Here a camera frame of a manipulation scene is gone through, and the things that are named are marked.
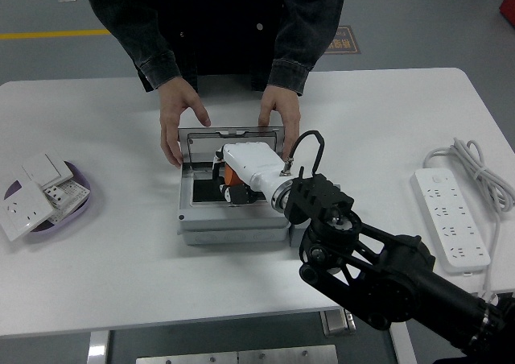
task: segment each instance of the wall switch panel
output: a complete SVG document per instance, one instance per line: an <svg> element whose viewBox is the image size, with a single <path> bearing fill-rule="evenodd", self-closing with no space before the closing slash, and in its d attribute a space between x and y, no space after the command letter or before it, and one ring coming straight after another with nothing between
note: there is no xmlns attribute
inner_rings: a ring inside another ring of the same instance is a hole
<svg viewBox="0 0 515 364"><path fill-rule="evenodd" d="M14 241L46 221L54 208L34 181L23 184L0 206L0 225L7 237Z"/></svg>
<svg viewBox="0 0 515 364"><path fill-rule="evenodd" d="M42 189L63 183L73 176L70 168L54 149L48 149L25 160L22 168L29 179L39 184Z"/></svg>
<svg viewBox="0 0 515 364"><path fill-rule="evenodd" d="M490 256L451 170L418 169L411 185L443 269L449 273L485 269Z"/></svg>
<svg viewBox="0 0 515 364"><path fill-rule="evenodd" d="M60 184L59 189L68 194L70 200L66 205L56 207L55 213L48 218L48 221L54 225L73 213L89 196L89 190L73 180L68 180Z"/></svg>

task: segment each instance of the gray metal box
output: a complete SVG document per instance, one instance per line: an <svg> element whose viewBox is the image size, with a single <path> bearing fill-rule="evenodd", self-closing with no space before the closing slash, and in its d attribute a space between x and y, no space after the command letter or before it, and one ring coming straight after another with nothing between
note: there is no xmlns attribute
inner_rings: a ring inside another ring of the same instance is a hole
<svg viewBox="0 0 515 364"><path fill-rule="evenodd" d="M212 181L215 152L229 143L263 142L282 154L284 128L181 128L183 167L179 235L188 245L271 242L286 239L290 223L266 200L249 205L226 202Z"/></svg>

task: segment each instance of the black cable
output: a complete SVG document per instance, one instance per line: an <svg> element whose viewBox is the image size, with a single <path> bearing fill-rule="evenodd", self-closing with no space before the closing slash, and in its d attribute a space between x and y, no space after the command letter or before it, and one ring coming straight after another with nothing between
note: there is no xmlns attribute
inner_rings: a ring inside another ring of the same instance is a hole
<svg viewBox="0 0 515 364"><path fill-rule="evenodd" d="M291 148L290 158L293 159L295 150L299 146L300 142L303 141L303 139L310 134L313 134L319 142L319 151L316 154L315 163L313 164L313 169L311 170L311 174L314 176L316 170L319 168L320 160L322 159L323 148L325 147L325 142L320 132L318 132L317 130L308 130L307 132L302 133L300 137L297 139L297 141L295 141L295 144L293 144L293 147Z"/></svg>

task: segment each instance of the purple tray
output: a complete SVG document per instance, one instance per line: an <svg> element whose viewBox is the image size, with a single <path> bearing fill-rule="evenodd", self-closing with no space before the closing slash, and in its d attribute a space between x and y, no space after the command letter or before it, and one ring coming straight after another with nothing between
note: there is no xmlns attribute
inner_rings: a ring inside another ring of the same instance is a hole
<svg viewBox="0 0 515 364"><path fill-rule="evenodd" d="M70 221L73 221L76 217L81 215L88 207L89 207L89 198L91 197L91 186L89 185L89 182L86 180L84 175L80 173L80 171L76 168L75 165L72 163L69 163L68 161L64 162L66 165L68 165L68 168L70 168L70 171L72 171L73 177L71 180L75 181L76 183L82 185L83 187L86 187L89 190L88 198L82 203L82 205L79 206L71 215L68 215L65 219L60 221L57 224L53 224L49 221L44 221L40 225L38 225L35 229L31 231L31 233L37 233L41 235L46 234L52 234L53 232L57 231ZM7 199L9 196L11 196L13 193L18 191L21 188L21 184L16 180L8 189L6 192L6 195L3 197L4 200Z"/></svg>

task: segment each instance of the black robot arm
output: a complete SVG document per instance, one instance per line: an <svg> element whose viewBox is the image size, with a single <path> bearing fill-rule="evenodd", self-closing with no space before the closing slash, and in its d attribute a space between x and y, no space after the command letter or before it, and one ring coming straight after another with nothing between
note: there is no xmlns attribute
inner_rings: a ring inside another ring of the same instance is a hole
<svg viewBox="0 0 515 364"><path fill-rule="evenodd" d="M352 204L321 174L304 179L301 168L294 179L284 213L292 224L311 219L299 250L306 283L375 329L413 318L470 362L515 363L514 298L493 306L449 283L432 271L435 257L419 236L366 225ZM382 243L382 250L372 251L363 237Z"/></svg>

